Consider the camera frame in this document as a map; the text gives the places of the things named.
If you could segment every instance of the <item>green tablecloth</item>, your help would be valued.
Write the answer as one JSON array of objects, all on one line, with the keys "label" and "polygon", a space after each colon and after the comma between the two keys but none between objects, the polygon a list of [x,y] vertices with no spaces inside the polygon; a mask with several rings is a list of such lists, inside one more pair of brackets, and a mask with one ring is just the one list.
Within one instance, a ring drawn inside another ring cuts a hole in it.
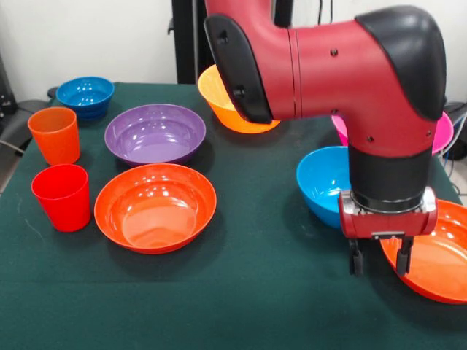
[{"label": "green tablecloth", "polygon": [[[192,85],[117,83],[107,116],[80,124],[78,164],[93,202],[127,169],[104,145],[107,123],[160,102],[206,121],[206,141],[188,165],[217,189],[208,228],[161,256],[120,248],[94,222],[56,232],[30,191],[46,166],[33,142],[0,199],[0,349],[467,348],[466,306],[415,294],[377,242],[363,245],[366,275],[350,276],[347,240],[309,213],[295,170],[306,153],[338,143],[328,118],[239,135]],[[458,201],[435,159],[430,183]]]}]

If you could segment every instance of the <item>wall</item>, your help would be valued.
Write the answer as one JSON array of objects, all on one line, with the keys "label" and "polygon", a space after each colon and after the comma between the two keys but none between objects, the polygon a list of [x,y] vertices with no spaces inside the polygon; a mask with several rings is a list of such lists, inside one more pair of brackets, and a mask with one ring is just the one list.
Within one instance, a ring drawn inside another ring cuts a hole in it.
[{"label": "wall", "polygon": [[[323,0],[323,22],[329,1]],[[447,50],[449,99],[467,100],[467,1],[334,0],[334,19],[395,4],[414,4],[435,17]],[[293,25],[314,25],[318,5],[295,0]],[[0,53],[18,100],[45,98],[48,88],[82,75],[176,82],[170,18],[171,0],[0,0]]]},{"label": "wall", "polygon": [[0,0],[0,53],[16,99],[73,77],[177,82],[171,0]]},{"label": "wall", "polygon": [[[317,23],[319,0],[295,0],[294,26]],[[322,23],[329,21],[330,0],[323,0]],[[412,4],[434,16],[444,38],[447,55],[447,95],[451,101],[467,100],[467,65],[463,54],[467,46],[467,1],[464,0],[334,0],[334,21],[350,20],[355,15],[398,4]]]}]

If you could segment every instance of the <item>black joint cover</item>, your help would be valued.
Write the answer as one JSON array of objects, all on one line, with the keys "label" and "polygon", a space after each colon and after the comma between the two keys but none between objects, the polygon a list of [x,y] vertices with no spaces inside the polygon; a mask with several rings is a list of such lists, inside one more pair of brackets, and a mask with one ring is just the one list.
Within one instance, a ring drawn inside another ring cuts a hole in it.
[{"label": "black joint cover", "polygon": [[413,6],[397,6],[359,15],[355,20],[385,51],[414,110],[429,120],[441,118],[446,53],[430,14]]},{"label": "black joint cover", "polygon": [[225,89],[236,110],[248,121],[270,123],[272,114],[248,38],[229,17],[204,21],[209,46]]}]

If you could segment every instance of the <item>plastic cup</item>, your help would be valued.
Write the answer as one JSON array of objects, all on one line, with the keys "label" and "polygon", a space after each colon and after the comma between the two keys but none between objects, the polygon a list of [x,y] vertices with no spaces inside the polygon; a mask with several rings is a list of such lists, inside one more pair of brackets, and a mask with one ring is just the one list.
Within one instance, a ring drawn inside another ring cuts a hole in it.
[{"label": "plastic cup", "polygon": [[58,231],[77,231],[89,222],[89,183],[84,168],[51,166],[34,177],[31,190]]},{"label": "plastic cup", "polygon": [[31,115],[28,127],[47,164],[71,164],[80,158],[76,113],[50,107]]}]

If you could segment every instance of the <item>plastic bowl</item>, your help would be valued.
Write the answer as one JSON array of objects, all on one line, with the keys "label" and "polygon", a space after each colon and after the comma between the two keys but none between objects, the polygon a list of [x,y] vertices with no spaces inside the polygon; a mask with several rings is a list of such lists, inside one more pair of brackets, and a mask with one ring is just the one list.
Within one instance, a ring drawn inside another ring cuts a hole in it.
[{"label": "plastic bowl", "polygon": [[78,118],[92,120],[106,114],[114,91],[114,85],[107,79],[81,77],[63,83],[56,96],[61,104],[73,109]]},{"label": "plastic bowl", "polygon": [[271,124],[258,124],[247,122],[235,110],[216,65],[206,69],[198,80],[198,90],[219,121],[227,128],[239,133],[264,133],[279,125],[280,121],[275,120]]},{"label": "plastic bowl", "polygon": [[[345,126],[343,119],[338,115],[333,115],[331,116],[331,120],[336,127],[337,134],[339,135],[342,144],[344,146],[348,146],[347,127]],[[438,153],[445,148],[451,142],[453,135],[454,128],[452,127],[451,119],[445,112],[443,112],[442,117],[436,124],[435,137],[433,140],[433,154]]]},{"label": "plastic bowl", "polygon": [[195,112],[172,104],[148,104],[119,114],[107,126],[107,148],[131,166],[183,163],[206,136]]},{"label": "plastic bowl", "polygon": [[177,164],[149,164],[106,184],[94,217],[116,244],[163,254],[191,242],[211,220],[216,202],[214,187],[199,172]]},{"label": "plastic bowl", "polygon": [[350,189],[347,147],[326,147],[298,164],[297,182],[306,204],[325,224],[340,228],[339,193]]},{"label": "plastic bowl", "polygon": [[[381,247],[395,268],[401,240],[382,239]],[[429,236],[414,239],[410,273],[402,281],[440,303],[467,303],[467,208],[438,199],[438,222]]]}]

